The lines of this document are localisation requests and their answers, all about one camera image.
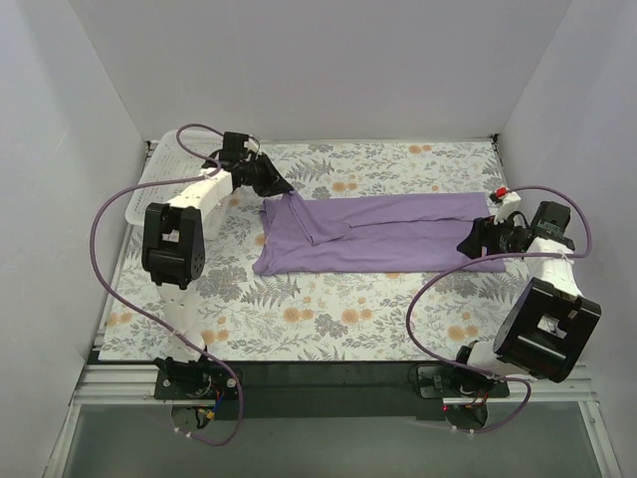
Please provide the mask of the purple t shirt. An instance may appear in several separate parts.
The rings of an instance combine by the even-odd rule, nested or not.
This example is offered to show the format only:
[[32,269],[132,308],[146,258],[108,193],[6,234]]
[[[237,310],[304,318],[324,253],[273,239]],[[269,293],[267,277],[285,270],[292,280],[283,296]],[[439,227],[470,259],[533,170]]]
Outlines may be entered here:
[[253,271],[285,273],[442,272],[467,262],[458,252],[473,221],[490,210],[483,192],[264,201],[265,245]]

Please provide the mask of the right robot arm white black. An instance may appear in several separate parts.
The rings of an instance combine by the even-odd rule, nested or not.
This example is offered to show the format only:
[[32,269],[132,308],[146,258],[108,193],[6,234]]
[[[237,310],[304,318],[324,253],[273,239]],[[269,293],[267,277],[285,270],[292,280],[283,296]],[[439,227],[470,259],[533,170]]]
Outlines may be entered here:
[[519,211],[521,199],[500,202],[498,212],[474,221],[457,246],[476,259],[504,253],[531,253],[525,262],[530,281],[496,337],[460,348],[456,361],[489,374],[529,375],[562,382],[570,375],[601,318],[601,307],[578,288],[569,256],[574,242],[565,235],[570,208],[543,201],[532,220]]

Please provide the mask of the white plastic basket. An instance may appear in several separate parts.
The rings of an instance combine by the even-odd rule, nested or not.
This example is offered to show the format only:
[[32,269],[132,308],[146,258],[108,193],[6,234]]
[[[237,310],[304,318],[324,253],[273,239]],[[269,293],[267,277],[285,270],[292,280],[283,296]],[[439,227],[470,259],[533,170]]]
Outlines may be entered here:
[[203,130],[188,130],[182,135],[177,135],[174,130],[166,133],[140,178],[139,182],[148,186],[134,191],[129,199],[124,214],[127,223],[141,227],[148,204],[174,201],[178,207],[198,208],[202,215],[204,238],[215,239],[233,193],[231,175],[220,172],[211,179],[198,182],[176,184],[174,181],[201,173],[203,160],[191,155],[190,151],[209,156],[221,145],[220,136]]

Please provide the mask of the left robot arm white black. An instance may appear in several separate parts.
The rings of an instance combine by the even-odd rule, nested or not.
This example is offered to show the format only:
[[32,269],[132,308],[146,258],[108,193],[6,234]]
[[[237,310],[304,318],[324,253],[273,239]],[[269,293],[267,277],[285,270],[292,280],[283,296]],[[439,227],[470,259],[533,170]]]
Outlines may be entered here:
[[200,179],[166,202],[151,202],[145,209],[141,264],[163,304],[163,322],[169,326],[167,352],[156,358],[159,397],[220,399],[238,397],[239,378],[205,357],[206,344],[195,327],[196,282],[205,263],[204,220],[226,199],[246,186],[260,197],[289,193],[294,188],[260,151],[259,142],[246,133],[226,131],[221,148],[201,154]]

